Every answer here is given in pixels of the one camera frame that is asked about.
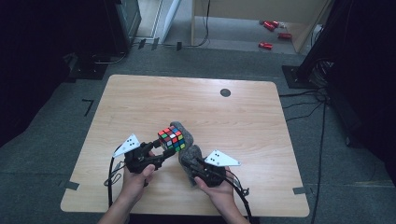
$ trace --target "black tape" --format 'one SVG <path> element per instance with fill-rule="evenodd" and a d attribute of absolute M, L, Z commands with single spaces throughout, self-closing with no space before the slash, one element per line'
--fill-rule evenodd
<path fill-rule="evenodd" d="M 152 43 L 151 50 L 155 50 L 155 49 L 157 48 L 157 46 L 158 46 L 158 41 L 160 41 L 160 38 L 159 38 L 159 37 L 157 37 L 157 38 L 154 39 L 154 43 Z"/>
<path fill-rule="evenodd" d="M 176 51 L 181 50 L 181 42 L 177 42 Z"/>
<path fill-rule="evenodd" d="M 306 191 L 305 191 L 304 187 L 294 188 L 293 192 L 294 192 L 294 194 L 306 194 Z"/>
<path fill-rule="evenodd" d="M 88 113 L 90 112 L 91 107 L 92 107 L 92 105 L 93 105 L 93 100 L 82 99 L 82 102 L 91 102 L 91 103 L 90 103 L 90 106 L 88 106 L 88 109 L 87 109 L 87 111 L 85 112 L 85 115 L 84 115 L 84 117 L 87 117 L 87 115 L 88 115 Z"/>
<path fill-rule="evenodd" d="M 61 183 L 59 183 L 58 187 L 62 188 L 62 189 L 77 190 L 79 187 L 79 184 L 75 183 L 75 182 L 68 181 L 68 180 L 62 180 Z"/>
<path fill-rule="evenodd" d="M 142 49 L 143 47 L 145 47 L 145 44 L 146 44 L 146 39 L 140 40 L 139 49 Z"/>

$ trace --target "red object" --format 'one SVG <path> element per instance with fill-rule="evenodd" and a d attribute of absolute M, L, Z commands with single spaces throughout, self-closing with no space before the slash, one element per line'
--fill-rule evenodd
<path fill-rule="evenodd" d="M 271 32 L 275 30 L 275 26 L 269 21 L 265 21 L 262 25 Z"/>
<path fill-rule="evenodd" d="M 270 21 L 271 24 L 273 24 L 273 26 L 275 26 L 275 28 L 279 27 L 279 22 L 278 21 Z"/>
<path fill-rule="evenodd" d="M 281 39 L 291 39 L 291 34 L 288 34 L 288 33 L 279 33 L 279 34 L 277 34 L 277 38 L 281 38 Z"/>
<path fill-rule="evenodd" d="M 272 44 L 265 43 L 265 42 L 260 42 L 259 48 L 271 50 L 272 49 Z"/>

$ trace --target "rubik's cube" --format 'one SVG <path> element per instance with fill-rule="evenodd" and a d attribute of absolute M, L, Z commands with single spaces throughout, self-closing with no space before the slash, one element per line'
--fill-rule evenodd
<path fill-rule="evenodd" d="M 158 132 L 164 150 L 174 149 L 176 152 L 186 147 L 183 134 L 174 126 Z"/>

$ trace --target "black hole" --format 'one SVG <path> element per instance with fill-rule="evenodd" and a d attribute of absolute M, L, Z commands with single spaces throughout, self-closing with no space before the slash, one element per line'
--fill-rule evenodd
<path fill-rule="evenodd" d="M 222 90 L 220 91 L 220 94 L 221 94 L 222 96 L 224 96 L 224 97 L 229 97 L 229 96 L 231 95 L 231 91 L 228 90 L 228 89 L 222 89 Z"/>

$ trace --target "white triangular marker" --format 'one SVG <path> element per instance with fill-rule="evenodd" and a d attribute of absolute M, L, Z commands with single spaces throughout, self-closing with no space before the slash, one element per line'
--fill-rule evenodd
<path fill-rule="evenodd" d="M 119 155 L 122 155 L 129 151 L 132 151 L 138 147 L 140 147 L 140 143 L 137 140 L 136 136 L 134 134 L 132 134 L 131 136 L 129 136 L 129 138 L 127 140 L 125 140 L 124 143 L 122 143 L 122 145 L 119 147 L 119 149 L 117 149 L 117 151 L 114 152 L 113 158 L 116 158 Z"/>
<path fill-rule="evenodd" d="M 214 166 L 239 166 L 241 162 L 235 160 L 234 158 L 227 156 L 226 154 L 220 152 L 219 150 L 214 150 L 208 157 L 206 157 L 205 162 Z"/>

